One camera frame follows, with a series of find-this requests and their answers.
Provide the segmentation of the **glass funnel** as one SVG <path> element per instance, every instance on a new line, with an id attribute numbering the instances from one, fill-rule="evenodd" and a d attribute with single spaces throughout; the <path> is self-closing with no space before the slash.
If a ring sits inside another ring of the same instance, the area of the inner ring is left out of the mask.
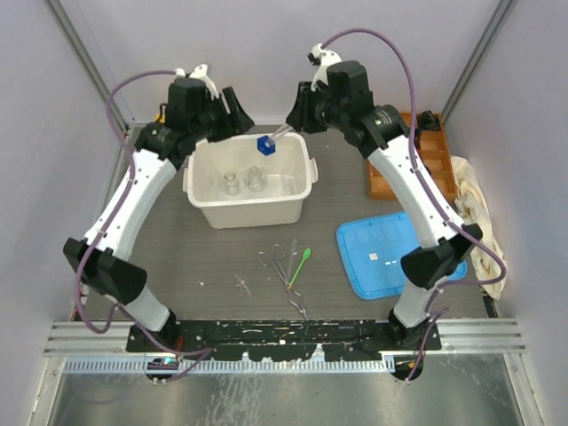
<path id="1" fill-rule="evenodd" d="M 245 184 L 248 189 L 253 193 L 260 193 L 265 189 L 266 180 L 263 172 L 257 166 L 252 166 L 248 169 L 248 175 L 245 179 Z"/>

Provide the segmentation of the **small glass beaker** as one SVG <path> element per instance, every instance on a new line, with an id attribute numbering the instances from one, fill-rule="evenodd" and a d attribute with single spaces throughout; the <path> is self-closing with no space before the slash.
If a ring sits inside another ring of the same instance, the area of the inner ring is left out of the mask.
<path id="1" fill-rule="evenodd" d="M 240 192 L 240 181 L 238 177 L 233 173 L 226 173 L 224 176 L 224 188 L 225 192 L 229 196 L 236 196 Z"/>

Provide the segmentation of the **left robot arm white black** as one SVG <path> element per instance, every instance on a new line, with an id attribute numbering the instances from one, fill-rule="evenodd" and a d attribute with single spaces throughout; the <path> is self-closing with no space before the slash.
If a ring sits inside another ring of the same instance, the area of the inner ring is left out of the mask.
<path id="1" fill-rule="evenodd" d="M 124 309 L 157 351 L 172 349 L 179 331 L 173 311 L 148 287 L 146 271 L 130 262 L 140 228 L 199 142 L 240 136 L 253 125 L 233 87 L 216 91 L 203 77 L 176 78 L 161 120 L 148 123 L 127 146 L 127 171 L 97 223 L 63 247 L 78 283 Z"/>

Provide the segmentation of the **blue handled brush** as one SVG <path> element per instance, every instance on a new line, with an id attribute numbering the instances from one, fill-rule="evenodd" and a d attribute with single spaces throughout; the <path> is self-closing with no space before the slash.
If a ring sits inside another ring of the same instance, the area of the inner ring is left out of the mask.
<path id="1" fill-rule="evenodd" d="M 276 131 L 269 135 L 263 135 L 256 139 L 256 149 L 264 156 L 272 155 L 276 152 L 276 142 L 283 138 L 293 128 L 287 124 L 281 125 Z"/>

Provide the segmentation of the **metal crucible tongs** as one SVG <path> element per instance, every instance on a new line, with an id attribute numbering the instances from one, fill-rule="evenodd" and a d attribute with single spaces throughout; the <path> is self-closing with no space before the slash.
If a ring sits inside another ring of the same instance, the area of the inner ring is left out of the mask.
<path id="1" fill-rule="evenodd" d="M 307 312 L 304 308 L 303 299 L 300 293 L 295 291 L 290 284 L 288 276 L 283 268 L 282 261 L 285 258 L 285 252 L 280 244 L 272 246 L 271 253 L 260 251 L 257 254 L 257 260 L 262 267 L 269 267 L 276 272 L 279 279 L 282 281 L 284 288 L 288 294 L 289 303 L 294 306 L 304 320 L 308 320 Z"/>

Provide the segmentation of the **white plastic bin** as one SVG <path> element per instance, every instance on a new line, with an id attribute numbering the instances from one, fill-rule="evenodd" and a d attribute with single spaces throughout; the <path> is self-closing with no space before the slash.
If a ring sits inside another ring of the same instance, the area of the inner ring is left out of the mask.
<path id="1" fill-rule="evenodd" d="M 289 132 L 273 154 L 257 150 L 257 135 L 201 142 L 183 170 L 183 190 L 214 229 L 297 222 L 318 181 L 302 136 Z"/>

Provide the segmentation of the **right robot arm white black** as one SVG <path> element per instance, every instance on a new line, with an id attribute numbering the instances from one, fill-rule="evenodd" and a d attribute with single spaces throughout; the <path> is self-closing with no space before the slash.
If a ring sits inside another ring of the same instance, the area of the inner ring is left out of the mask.
<path id="1" fill-rule="evenodd" d="M 286 123 L 308 134 L 339 130 L 383 176 L 409 216 L 419 246 L 400 260 L 406 282 L 388 316 L 390 341 L 407 350 L 421 338 L 435 292 L 483 233 L 479 225 L 465 224 L 439 191 L 398 110 L 375 105 L 365 67 L 356 60 L 316 63 L 313 79 L 299 83 Z"/>

